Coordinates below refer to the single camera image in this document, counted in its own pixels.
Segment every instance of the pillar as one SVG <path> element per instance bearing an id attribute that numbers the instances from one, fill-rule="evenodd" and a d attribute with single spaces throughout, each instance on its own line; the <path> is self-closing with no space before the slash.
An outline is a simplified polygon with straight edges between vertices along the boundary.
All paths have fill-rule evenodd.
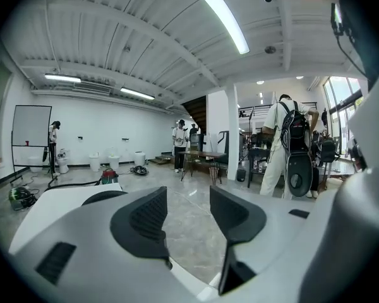
<path id="1" fill-rule="evenodd" d="M 225 92 L 229 113 L 229 166 L 227 179 L 234 181 L 239 167 L 240 147 L 238 93 L 235 84 L 231 81 L 227 82 Z"/>

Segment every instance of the white shirt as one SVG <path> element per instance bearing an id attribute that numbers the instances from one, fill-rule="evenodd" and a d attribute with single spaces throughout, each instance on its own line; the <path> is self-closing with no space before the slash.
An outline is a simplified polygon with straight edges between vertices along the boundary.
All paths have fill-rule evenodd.
<path id="1" fill-rule="evenodd" d="M 176 137 L 176 140 L 174 141 L 175 147 L 186 147 L 187 142 L 185 141 L 185 138 L 188 138 L 187 131 L 184 131 L 184 129 L 174 128 L 172 130 L 172 135 Z"/>
<path id="2" fill-rule="evenodd" d="M 292 111 L 295 109 L 295 105 L 293 103 L 293 100 L 287 100 L 282 99 L 281 102 L 285 103 L 288 107 L 289 111 Z M 307 115 L 309 112 L 310 107 L 308 107 L 305 104 L 302 104 L 300 102 L 298 103 L 298 110 L 300 113 Z M 279 102 L 274 104 L 270 110 L 268 111 L 267 118 L 265 118 L 264 126 L 275 129 L 275 126 L 277 126 L 275 131 L 274 140 L 272 142 L 271 150 L 276 150 L 280 146 L 282 146 L 282 143 L 280 142 L 280 133 L 282 129 L 282 125 L 284 123 L 285 116 L 287 115 L 287 112 L 282 104 Z"/>
<path id="3" fill-rule="evenodd" d="M 56 127 L 55 126 L 49 126 L 49 141 L 51 143 L 56 142 Z"/>

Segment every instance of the whiteboard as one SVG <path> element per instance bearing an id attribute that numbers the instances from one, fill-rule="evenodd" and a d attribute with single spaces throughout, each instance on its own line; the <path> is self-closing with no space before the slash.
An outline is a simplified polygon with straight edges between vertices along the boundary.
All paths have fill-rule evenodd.
<path id="1" fill-rule="evenodd" d="M 13 121 L 13 146 L 47 146 L 52 107 L 16 105 Z"/>

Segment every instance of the black backpack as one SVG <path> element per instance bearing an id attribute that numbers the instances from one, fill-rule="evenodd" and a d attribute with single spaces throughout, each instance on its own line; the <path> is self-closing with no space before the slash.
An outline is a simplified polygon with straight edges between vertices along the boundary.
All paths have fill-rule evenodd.
<path id="1" fill-rule="evenodd" d="M 298 103 L 294 101 L 295 109 L 289 111 L 287 105 L 279 102 L 286 110 L 284 123 L 280 134 L 282 146 L 287 153 L 308 152 L 309 145 L 304 142 L 304 136 L 310 133 L 309 122 L 305 116 L 299 112 Z"/>

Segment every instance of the fluorescent light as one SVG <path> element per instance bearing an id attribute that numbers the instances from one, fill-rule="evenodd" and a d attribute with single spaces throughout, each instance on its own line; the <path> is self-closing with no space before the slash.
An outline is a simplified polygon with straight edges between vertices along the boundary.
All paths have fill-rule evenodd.
<path id="1" fill-rule="evenodd" d="M 151 95 L 147 95 L 147 94 L 144 94 L 144 93 L 133 91 L 133 90 L 130 90 L 128 88 L 122 88 L 121 92 L 125 92 L 125 93 L 128 93 L 128 94 L 133 94 L 133 95 L 136 95 L 137 97 L 141 97 L 141 98 L 147 98 L 149 100 L 154 100 L 154 97 L 152 97 Z"/>
<path id="2" fill-rule="evenodd" d="M 76 76 L 59 75 L 59 74 L 45 74 L 45 78 L 47 78 L 48 80 L 81 83 L 81 79 L 76 77 Z"/>
<path id="3" fill-rule="evenodd" d="M 250 49 L 248 48 L 246 39 L 244 38 L 244 35 L 235 17 L 233 16 L 232 11 L 230 11 L 229 7 L 224 2 L 224 0 L 205 0 L 205 1 L 209 4 L 209 6 L 213 9 L 213 11 L 219 17 L 223 25 L 226 27 L 227 31 L 229 32 L 230 36 L 233 39 L 233 42 L 238 48 L 239 53 L 240 54 L 248 53 Z"/>

